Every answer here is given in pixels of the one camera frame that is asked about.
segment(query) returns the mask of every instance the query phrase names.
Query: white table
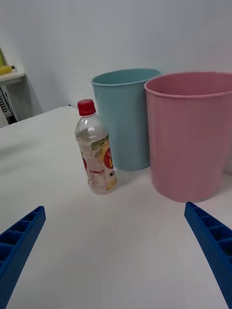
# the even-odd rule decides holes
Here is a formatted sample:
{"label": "white table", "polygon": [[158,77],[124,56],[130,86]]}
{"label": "white table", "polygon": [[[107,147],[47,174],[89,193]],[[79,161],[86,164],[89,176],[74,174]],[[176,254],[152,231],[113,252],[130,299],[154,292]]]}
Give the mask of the white table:
{"label": "white table", "polygon": [[[97,196],[87,185],[74,108],[0,130],[0,232],[39,205],[47,221],[8,309],[226,309],[184,218],[150,170],[121,172]],[[200,207],[232,227],[232,178]]]}

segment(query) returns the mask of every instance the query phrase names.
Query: bottle label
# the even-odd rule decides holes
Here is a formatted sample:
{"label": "bottle label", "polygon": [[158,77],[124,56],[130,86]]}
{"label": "bottle label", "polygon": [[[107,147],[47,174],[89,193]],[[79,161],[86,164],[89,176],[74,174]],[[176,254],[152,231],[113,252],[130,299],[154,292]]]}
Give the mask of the bottle label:
{"label": "bottle label", "polygon": [[79,146],[89,185],[96,190],[112,189],[117,179],[112,163],[109,135],[92,143],[82,142]]}

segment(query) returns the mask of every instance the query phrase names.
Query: white wall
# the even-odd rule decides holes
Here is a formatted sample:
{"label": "white wall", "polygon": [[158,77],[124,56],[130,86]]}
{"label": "white wall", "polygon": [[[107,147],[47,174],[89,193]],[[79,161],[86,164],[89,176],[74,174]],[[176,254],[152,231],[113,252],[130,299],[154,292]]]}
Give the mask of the white wall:
{"label": "white wall", "polygon": [[232,71],[231,15],[231,0],[1,0],[0,46],[39,113],[93,97],[108,70]]}

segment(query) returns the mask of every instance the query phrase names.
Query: red bottle cap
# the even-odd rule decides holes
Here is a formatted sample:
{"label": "red bottle cap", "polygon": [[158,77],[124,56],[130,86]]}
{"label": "red bottle cap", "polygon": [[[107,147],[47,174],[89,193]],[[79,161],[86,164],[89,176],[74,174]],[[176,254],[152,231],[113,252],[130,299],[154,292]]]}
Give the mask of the red bottle cap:
{"label": "red bottle cap", "polygon": [[96,112],[93,100],[86,99],[77,103],[80,116],[90,116]]}

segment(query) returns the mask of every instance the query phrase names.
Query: pink bucket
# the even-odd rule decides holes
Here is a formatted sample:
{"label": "pink bucket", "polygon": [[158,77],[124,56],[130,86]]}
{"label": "pink bucket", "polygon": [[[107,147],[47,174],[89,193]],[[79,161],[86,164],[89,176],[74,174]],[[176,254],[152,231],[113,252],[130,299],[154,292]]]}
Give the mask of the pink bucket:
{"label": "pink bucket", "polygon": [[232,74],[164,75],[145,89],[155,188],[182,202],[214,194],[232,137]]}

